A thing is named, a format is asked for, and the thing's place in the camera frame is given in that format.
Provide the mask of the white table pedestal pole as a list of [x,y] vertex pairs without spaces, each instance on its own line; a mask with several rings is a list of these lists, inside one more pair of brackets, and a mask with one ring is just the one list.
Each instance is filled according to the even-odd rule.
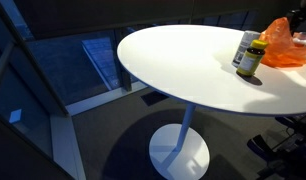
[[196,108],[196,106],[194,104],[188,104],[186,106],[182,126],[181,126],[180,133],[179,133],[179,138],[178,138],[177,145],[176,145],[176,150],[177,151],[180,151],[183,147],[188,129],[189,129],[191,121],[192,121],[192,117],[193,117],[193,113],[194,113],[195,108]]

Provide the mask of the white and orange container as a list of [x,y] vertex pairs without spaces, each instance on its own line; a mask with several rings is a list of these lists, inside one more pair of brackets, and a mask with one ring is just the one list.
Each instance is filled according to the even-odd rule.
[[297,47],[306,47],[306,32],[300,32],[294,35],[293,42]]

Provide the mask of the brown bottle yellow cap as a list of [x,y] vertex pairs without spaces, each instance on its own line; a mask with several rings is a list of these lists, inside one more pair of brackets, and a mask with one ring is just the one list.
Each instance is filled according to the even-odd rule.
[[253,40],[244,53],[236,72],[242,76],[253,76],[261,62],[268,43],[263,40]]

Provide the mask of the white round table base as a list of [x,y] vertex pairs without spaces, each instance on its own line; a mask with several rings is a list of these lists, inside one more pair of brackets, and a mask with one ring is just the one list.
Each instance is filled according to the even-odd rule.
[[166,180],[200,180],[209,167],[209,149],[192,128],[181,136],[181,127],[168,124],[153,134],[149,143],[151,162]]

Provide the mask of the orange plastic bag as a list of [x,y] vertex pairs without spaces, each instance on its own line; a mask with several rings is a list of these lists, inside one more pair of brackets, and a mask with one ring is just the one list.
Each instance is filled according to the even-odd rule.
[[266,41],[261,63],[270,67],[301,67],[306,64],[306,47],[296,46],[286,17],[274,20],[260,35]]

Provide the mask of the white cylindrical can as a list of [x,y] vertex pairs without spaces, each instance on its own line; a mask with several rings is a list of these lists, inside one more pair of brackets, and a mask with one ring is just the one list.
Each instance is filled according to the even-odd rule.
[[259,32],[250,31],[250,30],[246,30],[244,32],[242,39],[239,43],[238,49],[232,61],[232,65],[234,67],[238,67],[247,48],[250,46],[253,40],[258,39],[259,37],[260,37]]

